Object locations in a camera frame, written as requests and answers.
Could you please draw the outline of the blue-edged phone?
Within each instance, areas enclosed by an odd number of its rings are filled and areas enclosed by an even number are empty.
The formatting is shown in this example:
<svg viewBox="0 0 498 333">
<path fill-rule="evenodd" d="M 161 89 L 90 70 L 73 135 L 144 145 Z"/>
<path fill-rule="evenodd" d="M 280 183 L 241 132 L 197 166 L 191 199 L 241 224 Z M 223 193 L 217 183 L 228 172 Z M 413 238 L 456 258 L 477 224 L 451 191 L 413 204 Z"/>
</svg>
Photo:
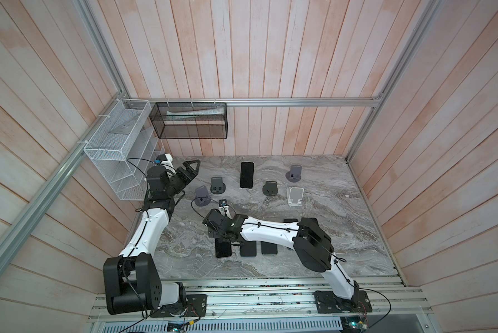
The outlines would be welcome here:
<svg viewBox="0 0 498 333">
<path fill-rule="evenodd" d="M 240 255 L 243 258 L 254 258 L 257 255 L 256 241 L 242 241 L 239 246 Z"/>
</svg>

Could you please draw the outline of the white folding stand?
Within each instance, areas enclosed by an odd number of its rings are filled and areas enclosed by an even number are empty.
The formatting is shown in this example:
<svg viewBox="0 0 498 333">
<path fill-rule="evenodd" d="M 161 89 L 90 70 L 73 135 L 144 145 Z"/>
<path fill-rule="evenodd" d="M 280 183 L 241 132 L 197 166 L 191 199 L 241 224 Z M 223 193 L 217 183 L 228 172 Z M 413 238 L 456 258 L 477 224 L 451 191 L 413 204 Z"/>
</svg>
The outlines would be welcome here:
<svg viewBox="0 0 498 333">
<path fill-rule="evenodd" d="M 291 207 L 300 207 L 303 204 L 305 189 L 302 187 L 289 187 L 287 190 L 287 203 Z"/>
</svg>

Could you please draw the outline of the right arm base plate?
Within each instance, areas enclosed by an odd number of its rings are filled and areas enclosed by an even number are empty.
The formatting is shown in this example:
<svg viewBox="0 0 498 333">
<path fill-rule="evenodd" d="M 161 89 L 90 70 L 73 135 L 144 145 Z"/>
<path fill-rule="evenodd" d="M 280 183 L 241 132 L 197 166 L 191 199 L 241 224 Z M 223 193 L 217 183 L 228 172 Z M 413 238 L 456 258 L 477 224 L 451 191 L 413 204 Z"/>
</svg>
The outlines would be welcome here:
<svg viewBox="0 0 498 333">
<path fill-rule="evenodd" d="M 365 291 L 355 290 L 352 299 L 339 298 L 332 291 L 313 293 L 319 314 L 369 313 L 373 311 L 371 301 Z"/>
</svg>

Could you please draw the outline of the pink-edged phone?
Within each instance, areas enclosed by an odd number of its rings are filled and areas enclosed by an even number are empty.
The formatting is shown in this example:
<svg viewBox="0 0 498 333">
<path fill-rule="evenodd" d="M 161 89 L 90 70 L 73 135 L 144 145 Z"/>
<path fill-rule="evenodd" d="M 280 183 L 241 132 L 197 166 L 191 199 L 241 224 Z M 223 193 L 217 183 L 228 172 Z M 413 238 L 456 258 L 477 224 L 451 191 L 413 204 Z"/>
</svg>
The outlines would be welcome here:
<svg viewBox="0 0 498 333">
<path fill-rule="evenodd" d="M 215 255 L 217 258 L 229 258 L 232 256 L 231 242 L 225 239 L 215 239 Z"/>
</svg>

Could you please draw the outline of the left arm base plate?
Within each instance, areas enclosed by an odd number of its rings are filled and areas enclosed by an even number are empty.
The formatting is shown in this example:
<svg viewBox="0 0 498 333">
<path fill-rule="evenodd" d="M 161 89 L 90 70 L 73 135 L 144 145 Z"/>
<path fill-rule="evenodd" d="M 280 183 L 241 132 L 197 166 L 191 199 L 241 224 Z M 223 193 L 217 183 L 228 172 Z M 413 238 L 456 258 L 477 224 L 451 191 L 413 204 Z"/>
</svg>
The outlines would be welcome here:
<svg viewBox="0 0 498 333">
<path fill-rule="evenodd" d="M 204 317 L 207 309 L 205 294 L 190 294 L 184 301 L 172 305 L 161 306 L 150 315 L 152 318 L 182 319 L 183 317 Z"/>
</svg>

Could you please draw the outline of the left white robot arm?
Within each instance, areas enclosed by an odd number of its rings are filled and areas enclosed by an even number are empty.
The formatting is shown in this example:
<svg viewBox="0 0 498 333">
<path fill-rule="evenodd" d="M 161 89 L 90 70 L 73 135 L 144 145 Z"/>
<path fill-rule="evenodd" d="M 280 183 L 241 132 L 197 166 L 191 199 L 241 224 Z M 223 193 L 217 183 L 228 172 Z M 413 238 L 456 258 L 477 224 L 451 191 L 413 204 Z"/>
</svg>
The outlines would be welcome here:
<svg viewBox="0 0 498 333">
<path fill-rule="evenodd" d="M 146 193 L 135 234 L 117 257 L 103 265 L 105 300 L 111 315 L 163 310 L 181 316 L 187 310 L 184 285 L 162 282 L 153 260 L 160 236 L 171 220 L 185 187 L 198 175 L 200 160 L 188 160 L 174 169 L 171 158 L 162 157 L 146 173 Z"/>
</svg>

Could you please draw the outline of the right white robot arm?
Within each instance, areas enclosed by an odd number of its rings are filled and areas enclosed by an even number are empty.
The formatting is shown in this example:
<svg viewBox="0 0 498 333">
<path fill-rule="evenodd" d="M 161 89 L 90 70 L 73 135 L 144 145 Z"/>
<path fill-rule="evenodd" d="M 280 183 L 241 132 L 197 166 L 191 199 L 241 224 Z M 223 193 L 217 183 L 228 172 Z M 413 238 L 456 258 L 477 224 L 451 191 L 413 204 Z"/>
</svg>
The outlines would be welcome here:
<svg viewBox="0 0 498 333">
<path fill-rule="evenodd" d="M 337 298 L 351 301 L 359 292 L 358 284 L 343 269 L 343 260 L 335 254 L 330 236 L 315 218 L 279 223 L 247 215 L 230 218 L 212 209 L 203 224 L 216 238 L 230 243 L 260 241 L 294 250 L 305 268 L 323 276 Z"/>
</svg>

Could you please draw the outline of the green-edged phone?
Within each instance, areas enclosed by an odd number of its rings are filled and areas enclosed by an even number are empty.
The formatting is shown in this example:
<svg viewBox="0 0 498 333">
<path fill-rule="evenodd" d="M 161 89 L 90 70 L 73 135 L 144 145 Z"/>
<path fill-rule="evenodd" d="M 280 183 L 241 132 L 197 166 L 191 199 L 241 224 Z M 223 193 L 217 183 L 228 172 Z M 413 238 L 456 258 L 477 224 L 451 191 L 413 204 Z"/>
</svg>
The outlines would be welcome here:
<svg viewBox="0 0 498 333">
<path fill-rule="evenodd" d="M 278 245 L 262 241 L 261 242 L 261 253 L 263 255 L 277 255 L 278 254 Z"/>
</svg>

